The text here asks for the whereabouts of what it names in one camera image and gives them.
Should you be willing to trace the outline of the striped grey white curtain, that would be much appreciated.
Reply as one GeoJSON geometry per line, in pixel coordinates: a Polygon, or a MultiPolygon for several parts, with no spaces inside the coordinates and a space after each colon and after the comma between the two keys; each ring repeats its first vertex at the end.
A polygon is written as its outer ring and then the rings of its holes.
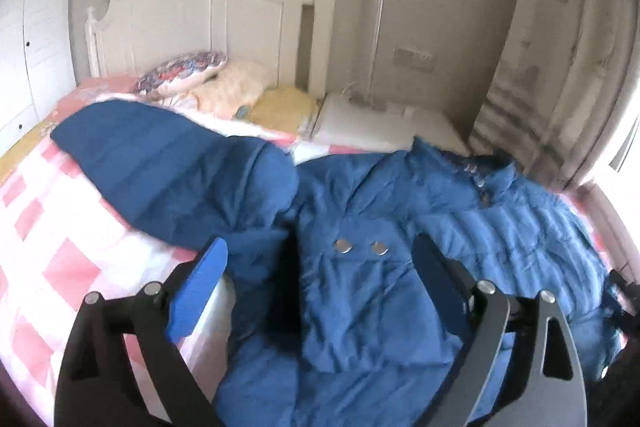
{"type": "Polygon", "coordinates": [[[516,0],[472,150],[504,150],[552,190],[581,184],[634,94],[638,49],[639,0],[516,0]]]}

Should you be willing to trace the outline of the yellow blanket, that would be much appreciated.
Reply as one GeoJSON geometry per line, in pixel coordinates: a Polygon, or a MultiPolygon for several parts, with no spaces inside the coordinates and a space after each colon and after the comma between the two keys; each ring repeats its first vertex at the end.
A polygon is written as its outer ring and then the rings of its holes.
{"type": "Polygon", "coordinates": [[[0,183],[6,182],[16,166],[54,129],[53,122],[43,121],[27,132],[0,158],[0,183]]]}

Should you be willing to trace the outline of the white bedside table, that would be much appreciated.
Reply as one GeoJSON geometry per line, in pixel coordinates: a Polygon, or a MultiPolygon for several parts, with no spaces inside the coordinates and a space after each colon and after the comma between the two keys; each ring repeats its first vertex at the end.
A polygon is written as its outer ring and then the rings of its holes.
{"type": "Polygon", "coordinates": [[[356,95],[330,93],[311,132],[314,142],[369,152],[408,150],[414,138],[441,150],[469,154],[443,113],[410,105],[366,102],[356,95]]]}

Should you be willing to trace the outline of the blue puffer jacket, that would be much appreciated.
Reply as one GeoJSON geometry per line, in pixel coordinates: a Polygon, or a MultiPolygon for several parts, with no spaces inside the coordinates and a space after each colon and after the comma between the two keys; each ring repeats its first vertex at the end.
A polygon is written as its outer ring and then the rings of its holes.
{"type": "Polygon", "coordinates": [[[214,407],[230,426],[413,424],[462,347],[414,267],[435,253],[506,293],[555,295],[586,381],[620,351],[582,221],[509,158],[416,141],[295,164],[270,142],[119,100],[52,140],[134,228],[192,251],[227,243],[236,303],[214,407]]]}

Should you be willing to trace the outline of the white floor lamp pole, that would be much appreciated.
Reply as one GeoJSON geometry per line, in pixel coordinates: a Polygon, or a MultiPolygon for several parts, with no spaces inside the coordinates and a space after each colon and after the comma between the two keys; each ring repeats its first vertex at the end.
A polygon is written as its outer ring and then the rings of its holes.
{"type": "Polygon", "coordinates": [[[354,92],[349,97],[350,103],[357,107],[374,105],[372,90],[375,78],[376,60],[378,59],[378,48],[380,47],[384,5],[385,0],[376,0],[366,87],[364,87],[363,90],[354,92]]]}

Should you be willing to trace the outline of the white wardrobe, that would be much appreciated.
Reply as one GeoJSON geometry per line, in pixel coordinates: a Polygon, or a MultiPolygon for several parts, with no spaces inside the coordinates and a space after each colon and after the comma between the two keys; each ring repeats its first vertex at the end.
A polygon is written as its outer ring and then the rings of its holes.
{"type": "Polygon", "coordinates": [[[76,89],[70,0],[1,0],[1,152],[76,89]]]}

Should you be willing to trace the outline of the yellow pillow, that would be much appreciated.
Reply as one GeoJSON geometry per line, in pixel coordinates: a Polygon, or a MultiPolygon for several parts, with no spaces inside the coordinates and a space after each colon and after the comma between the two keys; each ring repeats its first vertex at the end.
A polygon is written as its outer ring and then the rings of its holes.
{"type": "Polygon", "coordinates": [[[318,112],[319,104],[312,96],[283,86],[265,91],[245,119],[271,130],[306,135],[314,127],[318,112]]]}

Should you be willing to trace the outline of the colourful patterned pillow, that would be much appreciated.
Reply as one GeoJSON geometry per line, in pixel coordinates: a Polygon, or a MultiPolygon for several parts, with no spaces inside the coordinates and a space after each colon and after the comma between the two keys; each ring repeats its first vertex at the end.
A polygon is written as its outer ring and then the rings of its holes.
{"type": "Polygon", "coordinates": [[[146,72],[131,93],[148,98],[169,98],[206,83],[219,74],[227,62],[227,55],[219,51],[183,54],[146,72]]]}

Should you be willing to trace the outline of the wall socket panel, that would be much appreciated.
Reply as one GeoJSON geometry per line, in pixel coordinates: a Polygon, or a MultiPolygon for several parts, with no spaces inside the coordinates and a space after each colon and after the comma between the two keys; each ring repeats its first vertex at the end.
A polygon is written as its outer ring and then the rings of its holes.
{"type": "Polygon", "coordinates": [[[394,64],[400,67],[433,72],[434,56],[431,53],[398,46],[394,53],[394,64]]]}

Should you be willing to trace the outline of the white wooden headboard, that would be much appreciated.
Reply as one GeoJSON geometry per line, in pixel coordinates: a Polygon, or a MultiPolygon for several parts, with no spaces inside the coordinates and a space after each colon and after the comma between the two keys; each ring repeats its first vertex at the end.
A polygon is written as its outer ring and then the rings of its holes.
{"type": "Polygon", "coordinates": [[[307,91],[326,94],[335,0],[108,0],[85,26],[94,78],[143,74],[179,55],[213,50],[266,66],[279,84],[296,83],[304,9],[314,11],[307,91]]]}

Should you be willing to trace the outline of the pink white checkered bedsheet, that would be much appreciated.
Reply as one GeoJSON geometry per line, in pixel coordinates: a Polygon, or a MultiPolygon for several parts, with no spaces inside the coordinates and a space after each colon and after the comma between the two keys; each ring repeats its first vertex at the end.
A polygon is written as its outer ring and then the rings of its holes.
{"type": "MultiPolygon", "coordinates": [[[[130,77],[89,79],[45,121],[56,126],[133,85],[130,77]]],[[[125,295],[192,258],[131,228],[50,134],[1,184],[1,388],[21,421],[42,425],[54,418],[64,345],[82,298],[90,291],[125,295]]],[[[549,287],[588,378],[620,350],[620,335],[596,311],[605,270],[599,239],[567,197],[556,196],[548,210],[431,213],[423,228],[479,277],[510,291],[549,287]]]]}

